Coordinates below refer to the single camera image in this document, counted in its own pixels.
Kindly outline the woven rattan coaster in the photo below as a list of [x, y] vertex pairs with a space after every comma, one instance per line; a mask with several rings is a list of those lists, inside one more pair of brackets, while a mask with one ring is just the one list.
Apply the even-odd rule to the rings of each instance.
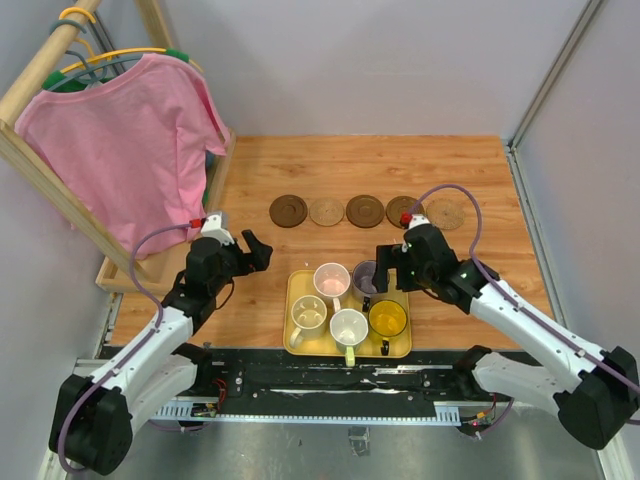
[[429, 222], [442, 230], [455, 230], [465, 221], [462, 205], [450, 199], [436, 199], [426, 207]]
[[343, 219], [344, 207], [335, 198], [320, 198], [315, 200], [309, 207], [309, 216], [319, 226], [334, 226]]

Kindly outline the large brown wooden coaster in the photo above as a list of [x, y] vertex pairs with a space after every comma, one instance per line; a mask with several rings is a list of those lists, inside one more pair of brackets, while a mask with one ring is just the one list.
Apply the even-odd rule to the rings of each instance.
[[293, 228], [303, 223], [307, 218], [308, 207], [299, 196], [282, 195], [271, 203], [269, 215], [275, 225], [282, 228]]

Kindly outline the yellow translucent cup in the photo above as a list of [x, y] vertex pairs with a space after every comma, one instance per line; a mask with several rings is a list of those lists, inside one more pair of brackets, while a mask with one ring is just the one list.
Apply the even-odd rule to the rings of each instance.
[[381, 355], [388, 356], [391, 341], [408, 325], [408, 314], [398, 302], [381, 300], [369, 309], [368, 322], [371, 338], [378, 343]]

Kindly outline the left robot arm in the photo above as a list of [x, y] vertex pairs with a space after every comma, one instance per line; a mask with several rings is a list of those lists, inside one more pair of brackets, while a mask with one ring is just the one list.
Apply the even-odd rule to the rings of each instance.
[[90, 375], [62, 383], [49, 448], [64, 471], [112, 473], [161, 407], [183, 391], [200, 396], [212, 388], [206, 351], [187, 342], [219, 309], [218, 294], [238, 277], [267, 270], [273, 254], [252, 231], [242, 236], [247, 251], [222, 228], [193, 241], [147, 326]]

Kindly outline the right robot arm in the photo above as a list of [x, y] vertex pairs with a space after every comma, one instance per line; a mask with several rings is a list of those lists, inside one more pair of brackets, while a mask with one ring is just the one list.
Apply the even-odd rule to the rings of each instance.
[[635, 357], [606, 350], [541, 313], [475, 255], [457, 258], [442, 232], [426, 219], [412, 223], [400, 244], [376, 248], [373, 283], [388, 289], [394, 270], [403, 292], [434, 294], [443, 303], [495, 327], [536, 360], [531, 366], [476, 346], [453, 375], [466, 400], [505, 395], [558, 418], [577, 441], [604, 449], [639, 409]]

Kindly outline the purple translucent cup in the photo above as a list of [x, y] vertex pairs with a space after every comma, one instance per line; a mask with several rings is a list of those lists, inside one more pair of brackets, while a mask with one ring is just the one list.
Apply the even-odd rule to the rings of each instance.
[[353, 294], [361, 304], [362, 311], [367, 313], [373, 304], [381, 298], [381, 294], [373, 284], [376, 261], [360, 262], [352, 272]]

